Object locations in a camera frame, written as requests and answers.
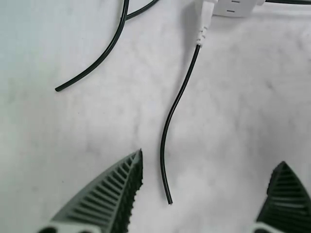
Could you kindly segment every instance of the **power cord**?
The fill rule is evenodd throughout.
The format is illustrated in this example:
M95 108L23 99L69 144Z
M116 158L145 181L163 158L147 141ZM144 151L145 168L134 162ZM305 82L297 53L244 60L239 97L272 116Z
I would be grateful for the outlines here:
M153 5L155 5L159 0L153 0L151 1L149 4L145 5L144 7L140 8L137 11L134 11L133 13L130 13L129 15L126 16L126 20L129 20L131 18L134 18L142 13L144 13L145 11L147 11L149 8L151 8Z
M170 189L169 189L169 184L168 184L168 180L167 180L167 176L166 176L166 171L165 171L165 161L164 161L164 152L165 152L165 141L166 141L166 136L167 136L167 132L169 129L169 125L172 119L172 116L174 114L174 111L186 89L186 86L188 84L188 81L190 79L191 73L193 71L196 59L198 57L200 48L203 45L203 41L206 37L207 34L207 30L211 24L211 18L213 15L213 11L214 11L214 6L215 4L218 2L218 0L204 0L203 5L202 5L202 12L201 12L201 20L200 20L200 30L199 30L199 34L198 34L198 38L197 38L197 45L195 47L195 51L194 51L194 55L192 58L192 61L190 63L190 67L188 69L188 72L186 74L185 80L178 92L178 95L171 107L171 110L167 116L166 122L165 122L165 126L164 126L164 130L163 130L163 134L162 134L162 138L161 138L161 145L160 145L160 166L161 166L161 175L162 175L162 180L163 180L163 185L164 185L164 190L165 190L165 194L166 194L166 198L168 201L168 204L171 205L173 203L172 200L172 196L170 193Z
M311 5L311 1L306 0L266 0L271 3L283 3L283 4L297 4L297 5Z
M55 91L59 92L59 91L64 90L65 88L73 85L74 83L76 83L77 81L81 80L82 78L84 78L89 73L91 73L96 67L98 67L106 59L106 57L110 54L110 52L113 50L114 46L116 45L116 43L117 43L117 41L118 41L122 31L123 31L123 28L124 28L124 25L125 25L125 21L129 20L131 18L134 18L134 17L136 17L136 16L138 16L138 15L140 15L142 13L144 13L149 8L151 8L153 5L155 5L158 1L159 0L153 0L149 4L147 4L144 7L142 7L141 9L139 9L139 10L133 12L133 13L130 13L128 15L127 14L127 10L128 10L128 6L129 6L129 0L124 0L120 23L118 25L118 28L117 28L117 31L116 31L115 35L113 36L113 38L112 38L110 44L108 45L108 47L106 48L106 50L86 70L84 70L82 73L78 74L73 79L71 79L71 80L67 81L66 83L64 83L64 84L58 86L57 88L55 88Z

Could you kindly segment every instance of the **white surface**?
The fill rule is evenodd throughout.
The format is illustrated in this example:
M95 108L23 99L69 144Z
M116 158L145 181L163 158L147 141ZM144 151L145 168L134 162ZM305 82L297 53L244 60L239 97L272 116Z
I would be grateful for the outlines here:
M128 21L108 59L60 93L105 49L122 2L0 5L1 232L32 232L139 148L131 233L245 232L282 160L311 191L310 7L214 18L168 133L168 206L158 147L194 52L192 0L161 0Z

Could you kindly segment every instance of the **white plug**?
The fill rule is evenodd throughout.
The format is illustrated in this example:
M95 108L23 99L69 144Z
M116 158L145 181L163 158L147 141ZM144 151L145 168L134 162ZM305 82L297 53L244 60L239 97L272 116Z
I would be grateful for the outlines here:
M202 46L204 39L207 34L207 30L210 27L212 16L214 14L215 5L218 3L218 0L202 0L201 2L201 11L200 11L200 26L198 38L196 40L197 45Z
M197 10L201 12L203 2L197 0ZM256 5L263 5L265 0L218 0L215 5L214 15L225 17L247 17Z

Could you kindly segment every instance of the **black cable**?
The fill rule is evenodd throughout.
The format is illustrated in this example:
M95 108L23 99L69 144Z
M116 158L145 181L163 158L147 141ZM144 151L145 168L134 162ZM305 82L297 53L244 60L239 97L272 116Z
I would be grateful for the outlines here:
M153 0L151 1L149 4L145 5L144 7L140 8L137 11L134 11L133 13L130 13L129 15L127 15L126 20L129 20L131 18L134 18L142 13L144 13L145 11L147 11L150 7L152 7L153 5L155 5L159 0Z
M169 203L169 205L173 204L173 200L172 200L172 197L171 197L171 193L170 193L170 189L169 189L169 184L167 182L167 177L166 177L166 171L165 171L165 163L164 163L164 150L165 150L165 140L166 140L166 135L167 135L167 131L169 129L169 125L170 125L170 121L172 119L172 116L174 114L174 111L177 107L177 104L179 103L180 99L181 99L181 96L183 95L185 89L186 89L186 86L187 86L187 83L189 81L189 78L190 78L190 75L192 73L192 70L194 68L194 64L195 64L195 61L198 57L198 54L199 54L199 50L200 50L200 46L197 45L195 47L195 52L194 52L194 55L193 55L193 58L192 58L192 61L191 61L191 64L190 64L190 67L189 67L189 70L186 74L186 77L185 77L185 80L184 80L184 83L182 84L181 88L180 88L180 91L172 105L172 108L169 112L169 115L167 116L167 119L166 119L166 122L165 122L165 126L164 126L164 130L163 130L163 134L162 134L162 139L161 139L161 146L160 146L160 166L161 166L161 174L162 174L162 180L163 180L163 185L164 185L164 190L165 190L165 194L166 194L166 198L167 198L167 201Z
M121 35L121 32L122 32L122 30L124 28L125 21L126 21L127 10L128 10L128 5L129 5L129 0L124 0L124 5L123 5L122 15L121 15L121 19L120 19L120 24L119 24L119 26L117 28L117 31L116 31L115 35L112 38L112 41L110 42L110 44L108 45L106 50L103 52L103 54L93 64L91 64L85 71L83 71L82 73L80 73L79 75L74 77L73 79L69 80L68 82L60 85L57 88L55 88L55 91L64 90L65 88L73 85L74 83L76 83L80 79L84 78L86 75L88 75L90 72L92 72L97 66L99 66L103 62L103 60L109 55L109 53L112 51L112 49L116 45L116 43L117 43L117 41L118 41L118 39L119 39L119 37Z
M266 2L297 4L297 5L311 5L311 1L306 1L306 0L266 0Z

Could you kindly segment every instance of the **white power strip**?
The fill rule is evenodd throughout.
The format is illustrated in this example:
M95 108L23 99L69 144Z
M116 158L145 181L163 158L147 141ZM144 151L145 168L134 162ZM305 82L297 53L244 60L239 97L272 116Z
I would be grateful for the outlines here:
M201 13L203 1L197 0L197 9ZM225 17L247 17L256 5L263 5L265 0L218 0L215 4L214 15Z

